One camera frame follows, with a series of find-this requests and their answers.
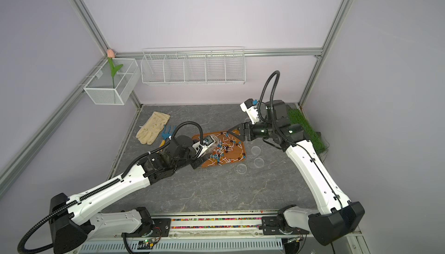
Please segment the clear jar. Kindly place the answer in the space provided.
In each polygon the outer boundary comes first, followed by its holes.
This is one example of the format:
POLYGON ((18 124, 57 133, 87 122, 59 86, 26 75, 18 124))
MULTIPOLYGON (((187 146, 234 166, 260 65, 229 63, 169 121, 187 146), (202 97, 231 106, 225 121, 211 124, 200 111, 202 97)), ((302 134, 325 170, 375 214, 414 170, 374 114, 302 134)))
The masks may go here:
POLYGON ((209 137, 212 139, 212 144, 209 146, 206 153, 210 154, 211 156, 220 155, 223 152, 222 138, 224 138, 225 135, 221 136, 220 132, 216 132, 216 133, 211 133, 209 137))
POLYGON ((263 168, 263 166, 265 166, 265 161, 262 158, 257 157, 254 159, 253 164, 256 168, 263 168))

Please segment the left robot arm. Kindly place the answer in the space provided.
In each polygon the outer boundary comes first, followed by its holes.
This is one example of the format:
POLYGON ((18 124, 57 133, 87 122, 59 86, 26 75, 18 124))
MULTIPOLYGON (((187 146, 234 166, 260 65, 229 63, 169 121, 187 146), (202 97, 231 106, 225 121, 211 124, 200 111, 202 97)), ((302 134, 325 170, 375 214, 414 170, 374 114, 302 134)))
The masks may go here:
POLYGON ((179 124, 162 146, 136 157, 116 177, 79 194, 68 197, 61 193, 53 197, 49 214, 25 233, 18 243, 18 253, 38 254, 53 249, 56 254, 64 254, 78 248, 96 229, 91 218, 104 208, 174 175, 185 166, 199 167, 205 161, 205 154, 217 144, 216 139, 204 136, 198 123, 179 124), (27 241, 45 223, 50 225, 52 242, 39 248, 26 248, 27 241))

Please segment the clear plastic jar lid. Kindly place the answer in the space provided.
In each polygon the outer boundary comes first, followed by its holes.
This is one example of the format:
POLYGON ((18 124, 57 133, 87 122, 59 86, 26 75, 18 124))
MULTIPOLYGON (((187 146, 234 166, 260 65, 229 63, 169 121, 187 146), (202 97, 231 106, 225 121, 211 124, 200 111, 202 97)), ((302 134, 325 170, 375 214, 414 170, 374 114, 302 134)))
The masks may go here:
POLYGON ((259 156, 261 154, 261 148, 259 146, 253 146, 251 148, 251 154, 254 156, 259 156))

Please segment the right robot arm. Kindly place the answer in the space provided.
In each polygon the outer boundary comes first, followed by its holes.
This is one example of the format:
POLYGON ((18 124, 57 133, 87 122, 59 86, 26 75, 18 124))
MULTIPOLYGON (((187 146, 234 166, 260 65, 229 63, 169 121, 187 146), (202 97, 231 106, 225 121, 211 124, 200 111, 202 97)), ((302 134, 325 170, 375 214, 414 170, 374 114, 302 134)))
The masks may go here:
POLYGON ((283 232, 302 229, 310 232, 323 246, 352 233, 365 214, 360 202, 353 202, 339 188, 319 159, 314 146, 300 124, 292 124, 288 116, 288 106, 275 100, 280 72, 274 71, 266 83, 272 83, 270 99, 263 98, 267 87, 263 87, 257 103, 248 99, 241 104, 250 122, 241 123, 228 130, 240 141, 270 140, 271 146, 282 150, 299 170, 316 202, 315 209, 289 205, 282 208, 277 216, 277 224, 283 232))

